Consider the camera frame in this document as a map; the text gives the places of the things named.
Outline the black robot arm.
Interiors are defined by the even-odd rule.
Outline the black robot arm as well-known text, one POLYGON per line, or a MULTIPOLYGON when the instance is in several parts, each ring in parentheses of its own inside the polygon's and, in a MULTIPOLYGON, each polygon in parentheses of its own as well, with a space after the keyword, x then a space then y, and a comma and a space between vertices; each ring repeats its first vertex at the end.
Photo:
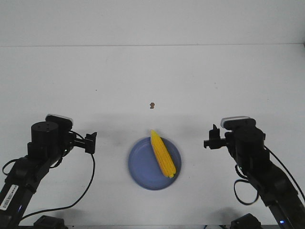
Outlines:
POLYGON ((264 146, 265 134, 248 122, 230 125, 225 137, 220 137, 216 126, 209 131, 204 147, 227 147, 238 169, 257 191, 282 229, 303 229, 305 207, 298 192, 283 170, 270 160, 270 151, 264 146))
POLYGON ((31 141, 26 156, 14 161, 0 192, 0 227, 15 229, 25 217, 24 212, 41 180, 58 166, 74 148, 95 153, 96 133, 78 138, 71 123, 38 122, 31 126, 31 141))

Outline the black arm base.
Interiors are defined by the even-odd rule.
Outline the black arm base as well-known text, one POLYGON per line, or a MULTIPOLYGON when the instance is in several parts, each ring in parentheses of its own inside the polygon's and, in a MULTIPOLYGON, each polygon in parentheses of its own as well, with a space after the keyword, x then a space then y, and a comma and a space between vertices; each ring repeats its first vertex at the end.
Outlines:
POLYGON ((230 229, 261 229, 261 222, 252 214, 248 213, 231 222, 230 229))
POLYGON ((51 217, 51 216, 41 216, 33 224, 34 229, 67 229, 64 219, 51 217))

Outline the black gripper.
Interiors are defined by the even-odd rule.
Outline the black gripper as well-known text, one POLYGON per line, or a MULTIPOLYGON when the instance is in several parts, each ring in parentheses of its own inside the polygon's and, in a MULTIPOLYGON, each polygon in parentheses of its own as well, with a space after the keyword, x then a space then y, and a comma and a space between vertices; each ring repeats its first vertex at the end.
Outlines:
POLYGON ((97 132, 86 134, 85 140, 72 132, 71 121, 43 121, 31 126, 31 141, 27 144, 30 159, 59 159, 74 147, 85 149, 85 153, 95 153, 97 132))
POLYGON ((204 148, 219 149, 227 147, 229 154, 240 167, 263 167, 266 165, 264 149, 265 134, 255 123, 221 123, 227 132, 220 139, 220 129, 213 124, 209 140, 204 140, 204 148))

